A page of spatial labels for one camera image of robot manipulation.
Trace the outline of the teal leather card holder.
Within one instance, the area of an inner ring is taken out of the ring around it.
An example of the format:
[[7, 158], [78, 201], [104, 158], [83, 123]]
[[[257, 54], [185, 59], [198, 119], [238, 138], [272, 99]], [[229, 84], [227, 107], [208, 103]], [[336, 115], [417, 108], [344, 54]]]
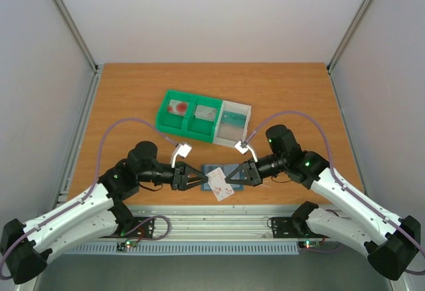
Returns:
[[[222, 173], [224, 174], [224, 176], [222, 176], [222, 178], [224, 179], [225, 177], [229, 176], [236, 168], [238, 167], [237, 163], [232, 163], [232, 164], [204, 164], [201, 166], [201, 171], [207, 175], [209, 173], [212, 172], [212, 176], [207, 176], [208, 180], [215, 180], [215, 176], [214, 176], [214, 170], [216, 169], [221, 169]], [[236, 173], [234, 176], [232, 176], [232, 179], [235, 180], [241, 180], [244, 179], [244, 172], [243, 171], [239, 171], [238, 173]], [[244, 188], [242, 185], [239, 184], [231, 184], [231, 187], [233, 188], [234, 191], [243, 191]], [[201, 185], [201, 191], [211, 191], [211, 186], [210, 183], [207, 181], [206, 183], [203, 183]]]

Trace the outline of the white floral VIP card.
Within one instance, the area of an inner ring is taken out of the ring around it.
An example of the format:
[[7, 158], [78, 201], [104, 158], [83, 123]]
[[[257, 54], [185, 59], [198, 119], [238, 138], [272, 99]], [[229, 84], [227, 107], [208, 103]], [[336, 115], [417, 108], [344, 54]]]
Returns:
[[206, 176], [207, 183], [217, 201], [223, 201], [234, 194], [232, 186], [225, 181], [226, 177], [221, 167], [208, 172]]

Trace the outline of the white translucent bin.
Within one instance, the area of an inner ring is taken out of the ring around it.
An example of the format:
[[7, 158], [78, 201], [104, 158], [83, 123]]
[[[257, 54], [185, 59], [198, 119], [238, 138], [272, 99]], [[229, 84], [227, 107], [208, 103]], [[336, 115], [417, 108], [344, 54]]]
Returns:
[[218, 120], [214, 128], [213, 144], [234, 147], [247, 134], [252, 107], [223, 100], [218, 113]]

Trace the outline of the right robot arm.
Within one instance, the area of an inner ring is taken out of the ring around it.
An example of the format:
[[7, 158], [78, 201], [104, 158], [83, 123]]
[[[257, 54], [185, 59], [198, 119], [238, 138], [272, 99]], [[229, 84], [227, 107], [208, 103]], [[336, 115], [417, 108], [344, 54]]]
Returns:
[[[330, 163], [314, 151], [305, 151], [284, 125], [266, 130], [270, 155], [253, 157], [226, 177], [229, 184], [255, 187], [268, 177], [285, 173], [288, 178], [326, 198], [348, 217], [336, 217], [306, 201], [292, 214], [300, 236], [310, 234], [336, 240], [365, 256], [369, 264], [389, 280], [398, 280], [421, 251], [421, 225], [411, 216], [402, 218], [375, 203], [352, 186]], [[245, 179], [234, 179], [242, 171]]]

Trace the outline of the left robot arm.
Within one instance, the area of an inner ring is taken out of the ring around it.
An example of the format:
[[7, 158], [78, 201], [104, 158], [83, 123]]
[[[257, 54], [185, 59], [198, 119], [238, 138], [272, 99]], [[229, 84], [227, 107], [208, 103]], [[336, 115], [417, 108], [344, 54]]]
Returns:
[[179, 144], [171, 163], [160, 163], [157, 146], [139, 142], [125, 159], [73, 199], [34, 219], [10, 220], [1, 233], [1, 267], [7, 268], [9, 275], [1, 279], [24, 284], [82, 243], [134, 232], [134, 217], [124, 201], [138, 193], [142, 183], [186, 191], [207, 181], [204, 173], [176, 160], [179, 155], [186, 157], [190, 150], [188, 144]]

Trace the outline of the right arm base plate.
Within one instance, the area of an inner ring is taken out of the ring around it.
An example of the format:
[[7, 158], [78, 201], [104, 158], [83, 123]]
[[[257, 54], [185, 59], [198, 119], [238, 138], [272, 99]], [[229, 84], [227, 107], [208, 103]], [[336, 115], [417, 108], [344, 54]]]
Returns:
[[293, 224], [291, 217], [270, 217], [266, 225], [272, 230], [274, 239], [295, 238], [295, 239], [322, 239], [326, 236], [313, 233], [311, 231], [301, 232]]

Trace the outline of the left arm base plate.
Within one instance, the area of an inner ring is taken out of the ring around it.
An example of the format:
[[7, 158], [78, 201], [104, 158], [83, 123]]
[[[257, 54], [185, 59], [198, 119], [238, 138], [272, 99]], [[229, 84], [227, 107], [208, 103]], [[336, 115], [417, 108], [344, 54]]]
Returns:
[[[126, 222], [124, 225], [119, 225], [117, 230], [112, 234], [108, 236], [104, 236], [104, 238], [127, 238], [127, 239], [134, 239], [134, 238], [152, 238], [153, 237], [153, 231], [155, 226], [155, 220], [150, 219], [148, 220], [148, 217], [134, 217], [132, 221]], [[131, 233], [128, 233], [128, 231], [134, 229], [138, 226], [138, 224], [142, 223], [142, 225], [136, 230], [132, 231]]]

